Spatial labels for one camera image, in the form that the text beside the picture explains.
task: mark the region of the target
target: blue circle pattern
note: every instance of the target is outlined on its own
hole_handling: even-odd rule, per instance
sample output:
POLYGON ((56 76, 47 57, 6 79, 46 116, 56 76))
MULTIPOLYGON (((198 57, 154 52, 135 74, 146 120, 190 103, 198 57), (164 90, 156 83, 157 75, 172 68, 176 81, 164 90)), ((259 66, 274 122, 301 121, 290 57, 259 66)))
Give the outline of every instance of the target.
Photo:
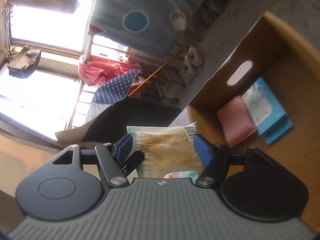
POLYGON ((124 16, 123 24, 129 31, 139 32, 147 27, 148 18, 141 12, 131 12, 124 16))

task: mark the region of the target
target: pink sponge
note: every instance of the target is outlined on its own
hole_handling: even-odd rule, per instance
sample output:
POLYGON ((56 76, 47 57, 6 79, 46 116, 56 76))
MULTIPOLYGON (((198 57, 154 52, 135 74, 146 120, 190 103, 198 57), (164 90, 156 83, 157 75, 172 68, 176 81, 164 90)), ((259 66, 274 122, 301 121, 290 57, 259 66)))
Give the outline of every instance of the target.
POLYGON ((221 107, 217 115, 224 138, 231 147, 256 131, 240 96, 236 96, 221 107))

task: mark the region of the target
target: metal screw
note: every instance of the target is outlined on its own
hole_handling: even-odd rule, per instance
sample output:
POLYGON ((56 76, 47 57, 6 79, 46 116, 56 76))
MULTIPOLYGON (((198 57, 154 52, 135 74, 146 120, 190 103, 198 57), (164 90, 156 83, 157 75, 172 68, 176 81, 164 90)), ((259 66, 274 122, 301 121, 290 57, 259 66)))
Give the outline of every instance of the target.
POLYGON ((204 186, 209 186, 211 184, 213 184, 214 182, 214 179, 213 178, 210 178, 210 177, 203 177, 203 178, 200 178, 198 180, 199 184, 201 185, 204 185, 204 186))
POLYGON ((123 185, 127 182, 127 180, 123 177, 114 177, 110 180, 113 185, 123 185))

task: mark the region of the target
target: box handle hole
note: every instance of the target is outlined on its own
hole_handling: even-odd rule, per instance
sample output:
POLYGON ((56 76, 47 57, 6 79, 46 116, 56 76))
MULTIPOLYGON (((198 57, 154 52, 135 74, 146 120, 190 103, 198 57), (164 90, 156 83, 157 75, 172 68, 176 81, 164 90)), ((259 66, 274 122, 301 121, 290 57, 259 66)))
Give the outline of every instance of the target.
POLYGON ((233 75, 228 79, 227 85, 233 86, 237 84, 240 79, 244 77, 244 75, 252 68, 253 62, 252 60, 247 60, 243 62, 237 70, 233 73, 233 75))

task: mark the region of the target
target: barcode label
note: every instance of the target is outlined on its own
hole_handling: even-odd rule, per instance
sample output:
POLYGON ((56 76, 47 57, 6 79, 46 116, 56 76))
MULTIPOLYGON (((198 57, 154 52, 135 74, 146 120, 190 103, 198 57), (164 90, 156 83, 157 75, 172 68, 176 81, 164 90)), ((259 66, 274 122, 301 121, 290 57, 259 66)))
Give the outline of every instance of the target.
POLYGON ((193 138, 196 134, 196 128, 194 126, 185 126, 184 131, 186 132, 189 142, 193 142, 193 138))

